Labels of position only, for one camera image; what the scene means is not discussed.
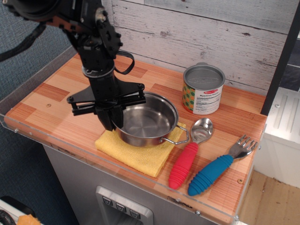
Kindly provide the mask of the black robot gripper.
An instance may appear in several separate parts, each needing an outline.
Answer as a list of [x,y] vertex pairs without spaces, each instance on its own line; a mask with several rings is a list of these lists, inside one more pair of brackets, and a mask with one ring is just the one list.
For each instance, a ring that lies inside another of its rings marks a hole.
[[143,84],[119,80],[113,70],[83,70],[83,74],[90,82],[89,87],[69,96],[67,102],[73,115],[94,113],[108,131],[123,127],[123,109],[146,102]]

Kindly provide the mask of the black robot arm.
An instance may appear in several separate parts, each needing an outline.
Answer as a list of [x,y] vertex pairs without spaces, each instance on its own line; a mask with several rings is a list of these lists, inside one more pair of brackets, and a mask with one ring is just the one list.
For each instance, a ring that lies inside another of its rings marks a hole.
[[120,50],[121,35],[110,24],[101,1],[5,0],[3,5],[15,16],[38,25],[17,47],[2,53],[1,61],[31,47],[47,25],[60,28],[78,52],[90,85],[67,98],[74,115],[93,113],[106,130],[112,131],[123,127],[126,107],[145,103],[143,84],[115,77],[117,55],[132,55]]

